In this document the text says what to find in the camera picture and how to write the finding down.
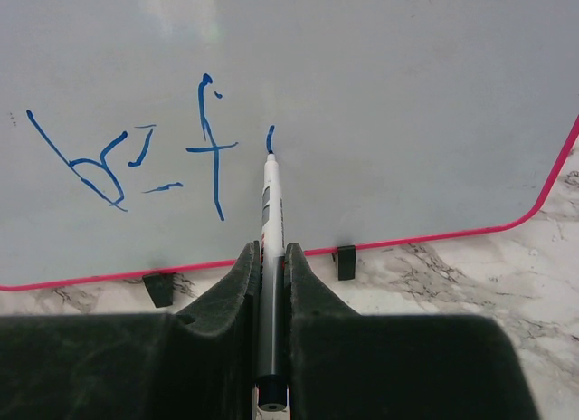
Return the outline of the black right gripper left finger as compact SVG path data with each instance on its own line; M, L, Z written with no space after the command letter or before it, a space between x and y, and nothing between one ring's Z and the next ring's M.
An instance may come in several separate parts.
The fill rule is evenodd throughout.
M178 313L1 320L4 419L252 419L260 251Z

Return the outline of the white blue whiteboard marker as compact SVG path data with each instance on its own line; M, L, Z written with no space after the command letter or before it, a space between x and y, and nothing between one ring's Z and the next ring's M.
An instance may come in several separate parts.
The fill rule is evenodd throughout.
M269 151L264 164L261 213L261 294L259 303L256 385L258 408L278 412L287 407L284 371L284 271L280 167Z

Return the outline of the pink framed whiteboard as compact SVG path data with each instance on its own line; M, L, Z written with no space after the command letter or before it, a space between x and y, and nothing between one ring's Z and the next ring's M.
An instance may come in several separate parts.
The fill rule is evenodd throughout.
M501 231L578 134L578 0L1 0L1 286Z

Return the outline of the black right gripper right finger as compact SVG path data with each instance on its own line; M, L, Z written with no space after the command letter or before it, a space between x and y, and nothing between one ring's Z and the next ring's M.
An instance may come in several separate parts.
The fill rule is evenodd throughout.
M295 243L285 282L293 418L538 418L517 354L494 320L359 314Z

